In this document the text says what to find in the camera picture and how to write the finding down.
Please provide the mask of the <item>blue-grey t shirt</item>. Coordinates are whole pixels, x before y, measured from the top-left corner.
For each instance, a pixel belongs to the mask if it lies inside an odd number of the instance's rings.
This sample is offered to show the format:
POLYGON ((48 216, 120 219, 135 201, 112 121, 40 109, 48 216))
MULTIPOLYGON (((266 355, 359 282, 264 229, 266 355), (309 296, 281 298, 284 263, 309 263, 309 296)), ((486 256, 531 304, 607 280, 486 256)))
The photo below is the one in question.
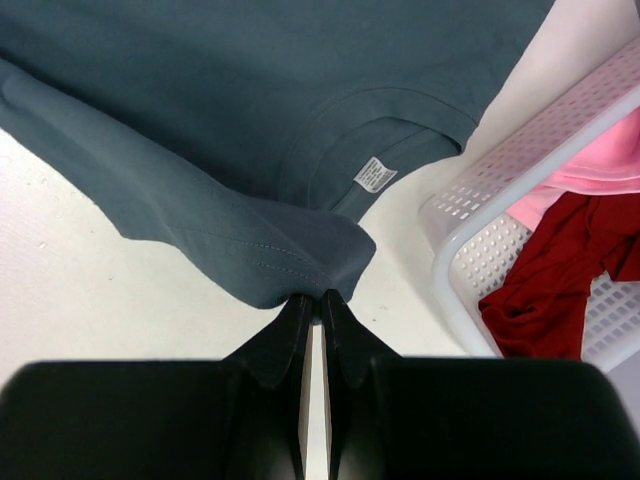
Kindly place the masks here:
POLYGON ((238 300, 350 299, 380 194, 461 154, 548 1, 5 1, 1 126, 238 300))

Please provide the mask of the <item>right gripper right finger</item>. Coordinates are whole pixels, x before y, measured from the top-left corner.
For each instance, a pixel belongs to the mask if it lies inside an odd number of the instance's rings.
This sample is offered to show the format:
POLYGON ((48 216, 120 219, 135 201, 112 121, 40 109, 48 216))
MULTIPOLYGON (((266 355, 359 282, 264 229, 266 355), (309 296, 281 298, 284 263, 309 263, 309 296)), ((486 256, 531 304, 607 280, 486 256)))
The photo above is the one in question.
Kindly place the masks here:
POLYGON ((386 476, 375 361, 399 355, 363 326, 336 290, 320 300, 330 479, 386 476))

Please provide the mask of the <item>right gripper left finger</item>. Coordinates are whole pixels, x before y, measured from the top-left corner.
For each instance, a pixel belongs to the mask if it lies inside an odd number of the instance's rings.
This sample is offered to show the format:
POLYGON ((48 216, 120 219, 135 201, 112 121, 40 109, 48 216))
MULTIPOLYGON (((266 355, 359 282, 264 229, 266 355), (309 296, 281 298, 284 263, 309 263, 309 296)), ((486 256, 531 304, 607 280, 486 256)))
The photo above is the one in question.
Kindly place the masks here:
POLYGON ((308 444, 314 302, 292 296, 225 360, 246 374, 231 429, 227 479, 303 479, 308 444))

